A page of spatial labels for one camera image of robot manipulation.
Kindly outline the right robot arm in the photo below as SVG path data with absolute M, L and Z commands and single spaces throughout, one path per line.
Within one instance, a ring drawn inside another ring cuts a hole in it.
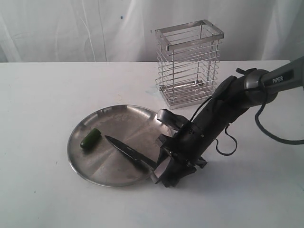
M 167 109 L 158 112 L 158 120 L 171 127 L 172 137 L 160 135 L 160 154 L 153 182 L 174 187 L 183 177 L 204 167 L 202 154 L 229 124 L 253 106 L 264 108 L 281 91 L 304 84 L 304 60 L 299 58 L 271 72 L 262 69 L 237 69 L 240 78 L 224 80 L 195 112 L 191 119 Z

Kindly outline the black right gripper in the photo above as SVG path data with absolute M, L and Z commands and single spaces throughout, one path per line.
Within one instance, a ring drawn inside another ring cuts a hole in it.
M 176 187 L 180 180 L 207 165 L 207 161 L 199 157 L 196 161 L 187 159 L 179 149 L 174 138 L 160 134 L 156 140 L 160 147 L 156 167 L 151 173 L 152 181 L 161 182 L 166 188 Z

